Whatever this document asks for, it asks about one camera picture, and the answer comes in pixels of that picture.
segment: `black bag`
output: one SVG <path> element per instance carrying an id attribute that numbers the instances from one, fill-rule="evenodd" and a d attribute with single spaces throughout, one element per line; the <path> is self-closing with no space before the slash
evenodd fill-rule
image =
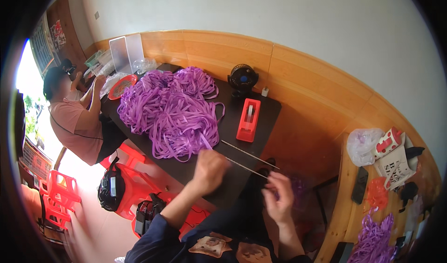
<path id="1" fill-rule="evenodd" d="M 118 160 L 118 157 L 113 160 L 109 169 L 104 173 L 104 177 L 101 179 L 101 183 L 98 187 L 98 201 L 101 204 L 101 207 L 109 212 L 118 210 L 121 199 L 126 191 L 126 183 L 121 176 L 120 168 L 116 165 Z M 115 190 L 110 186 L 112 184 L 111 178 L 115 178 Z"/>
<path id="2" fill-rule="evenodd" d="M 134 231 L 137 232 L 140 237 L 148 231 L 154 217 L 166 206 L 166 202 L 158 197 L 158 194 L 159 193 L 150 193 L 149 196 L 151 197 L 152 201 L 144 200 L 138 204 L 135 214 Z"/>

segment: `dark wooden table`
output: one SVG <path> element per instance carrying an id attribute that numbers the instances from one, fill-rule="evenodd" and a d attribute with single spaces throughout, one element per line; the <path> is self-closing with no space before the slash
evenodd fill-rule
<path id="1" fill-rule="evenodd" d="M 225 105 L 225 116 L 218 124 L 219 136 L 221 140 L 225 140 L 232 145 L 243 149 L 246 152 L 260 157 L 262 150 L 269 139 L 276 119 L 281 110 L 281 103 L 271 98 L 263 97 L 259 93 L 252 93 L 249 98 L 260 100 L 261 108 L 256 128 L 256 134 L 253 143 L 248 143 L 236 139 L 237 128 L 239 126 L 240 115 L 244 106 L 245 99 L 232 97 L 232 88 L 226 81 L 215 79 L 215 83 L 219 88 L 217 98 L 207 100 L 212 102 L 221 102 Z M 197 161 L 197 155 L 193 155 L 188 162 L 181 163 L 175 158 L 156 159 L 152 156 L 152 142 L 148 135 L 133 134 L 119 118 L 117 108 L 120 100 L 109 100 L 107 95 L 102 99 L 101 111 L 104 115 L 108 115 L 116 125 L 126 134 L 126 136 L 151 160 L 154 161 L 161 169 L 168 173 L 178 182 L 186 185 L 194 174 L 194 168 Z M 222 115 L 222 105 L 216 106 L 216 116 Z M 245 165 L 250 169 L 254 169 L 258 160 L 234 149 L 224 143 L 218 143 L 214 150 L 225 155 L 226 157 Z M 245 183 L 247 182 L 250 172 L 234 165 L 227 171 L 224 176 L 222 185 L 212 194 L 205 196 L 204 199 L 211 202 L 218 208 L 230 207 L 238 198 Z"/>

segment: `white wall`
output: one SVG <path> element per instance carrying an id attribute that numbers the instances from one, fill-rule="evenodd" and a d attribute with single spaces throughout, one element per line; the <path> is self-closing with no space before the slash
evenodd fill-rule
<path id="1" fill-rule="evenodd" d="M 51 6 L 54 1 L 56 0 L 51 0 L 48 7 Z M 70 7 L 71 20 L 73 21 L 73 26 L 75 27 L 75 32 L 78 36 L 79 43 L 81 48 L 85 50 L 93 43 L 93 37 L 88 27 L 82 0 L 68 0 L 68 5 Z"/>
<path id="2" fill-rule="evenodd" d="M 84 6 L 95 41 L 143 31 L 214 30 L 263 38 L 325 60 L 399 109 L 444 175 L 446 79 L 411 0 L 84 0 Z"/>

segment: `orange mesh bag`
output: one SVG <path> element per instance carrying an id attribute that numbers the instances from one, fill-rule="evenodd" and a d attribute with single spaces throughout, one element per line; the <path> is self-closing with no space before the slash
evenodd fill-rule
<path id="1" fill-rule="evenodd" d="M 379 210 L 386 208 L 388 205 L 388 190 L 385 189 L 383 184 L 386 177 L 374 178 L 368 185 L 368 198 L 366 199 L 371 208 L 378 207 Z"/>

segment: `pile of purple ribbon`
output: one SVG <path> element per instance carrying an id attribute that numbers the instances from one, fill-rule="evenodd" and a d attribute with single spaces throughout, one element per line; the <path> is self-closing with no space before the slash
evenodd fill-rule
<path id="1" fill-rule="evenodd" d="M 204 98 L 214 91 L 215 95 Z M 213 78 L 200 68 L 175 74 L 153 70 L 124 90 L 118 114 L 132 133 L 148 134 L 155 158 L 186 162 L 200 149 L 212 149 L 219 142 L 215 107 L 222 103 L 205 101 L 218 92 Z M 185 155 L 187 160 L 179 159 Z"/>
<path id="2" fill-rule="evenodd" d="M 359 234 L 359 243 L 348 259 L 348 263 L 388 263 L 393 260 L 395 246 L 389 246 L 394 217 L 390 213 L 382 223 L 372 221 L 371 213 L 362 220 L 363 229 Z"/>

